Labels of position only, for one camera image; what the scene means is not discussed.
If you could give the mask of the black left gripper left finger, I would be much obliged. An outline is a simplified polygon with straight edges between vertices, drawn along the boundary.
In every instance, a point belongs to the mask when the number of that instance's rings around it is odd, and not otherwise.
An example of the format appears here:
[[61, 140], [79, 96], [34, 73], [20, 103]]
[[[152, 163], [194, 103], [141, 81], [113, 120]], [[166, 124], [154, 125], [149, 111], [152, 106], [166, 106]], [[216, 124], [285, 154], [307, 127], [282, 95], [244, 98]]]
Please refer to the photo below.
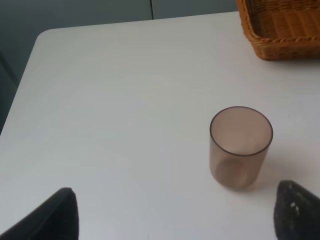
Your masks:
[[78, 240], [77, 197], [63, 187], [0, 235], [2, 240]]

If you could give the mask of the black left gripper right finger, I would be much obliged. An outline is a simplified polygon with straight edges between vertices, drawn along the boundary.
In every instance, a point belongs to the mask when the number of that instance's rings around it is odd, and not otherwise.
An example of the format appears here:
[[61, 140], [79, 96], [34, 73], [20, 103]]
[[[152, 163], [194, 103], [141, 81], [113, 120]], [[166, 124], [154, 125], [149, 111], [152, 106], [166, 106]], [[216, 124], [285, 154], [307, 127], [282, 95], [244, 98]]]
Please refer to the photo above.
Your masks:
[[273, 222], [278, 240], [318, 240], [320, 198], [292, 180], [280, 181]]

